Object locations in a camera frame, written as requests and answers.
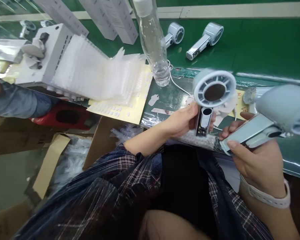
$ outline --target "bottle cap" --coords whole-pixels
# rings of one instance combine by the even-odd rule
[[[133,4],[139,17],[149,16],[152,12],[152,0],[133,0]]]

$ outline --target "plaid shirt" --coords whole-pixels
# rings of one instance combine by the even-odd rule
[[[230,229],[242,229],[240,239],[272,239],[268,228],[252,214],[230,185],[220,186],[220,180],[225,180],[222,169],[215,159],[211,163],[214,170],[207,171],[209,193],[220,239],[231,239],[220,234],[227,224]],[[53,195],[13,239],[96,239],[105,218],[115,219],[122,211],[121,206],[132,204],[140,193],[159,189],[161,172],[160,152],[149,157],[141,153],[135,156],[120,145]],[[224,209],[220,205],[222,191],[226,191],[223,195],[230,203],[228,211],[233,210],[239,226],[234,226],[233,218],[223,219],[220,211]]]

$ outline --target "plastic bottle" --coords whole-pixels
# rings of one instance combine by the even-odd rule
[[[167,86],[170,82],[170,69],[155,0],[133,0],[133,4],[138,15],[142,49],[151,66],[153,77],[160,87]]]

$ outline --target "yellow sticker sheet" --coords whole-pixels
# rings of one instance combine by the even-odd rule
[[[243,102],[243,94],[244,94],[244,91],[241,91],[241,90],[237,90],[236,89],[236,92],[238,94],[238,102],[237,102],[237,106],[236,106],[236,110],[237,110],[237,119],[242,119],[242,120],[245,120],[243,119],[241,116],[240,116],[240,113],[241,112],[248,112],[249,110],[249,107],[247,104],[245,104]],[[232,111],[231,113],[229,113],[228,116],[231,116],[231,117],[234,117],[234,112]]]
[[[109,101],[95,101],[90,99],[87,110],[102,116],[115,118],[125,122],[139,124],[143,114],[144,104],[146,103],[150,84],[152,81],[152,72],[149,65],[144,65],[140,74],[142,81],[140,92],[136,92],[131,97],[129,106],[125,105],[112,105]]]

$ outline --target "wristband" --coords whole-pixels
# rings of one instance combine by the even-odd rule
[[[258,199],[259,201],[268,204],[275,208],[288,208],[290,206],[291,198],[290,198],[290,188],[288,181],[284,179],[284,185],[286,188],[287,195],[284,198],[275,198],[267,193],[264,193],[254,186],[251,186],[244,177],[240,174],[240,183],[243,188],[249,192],[249,194]]]

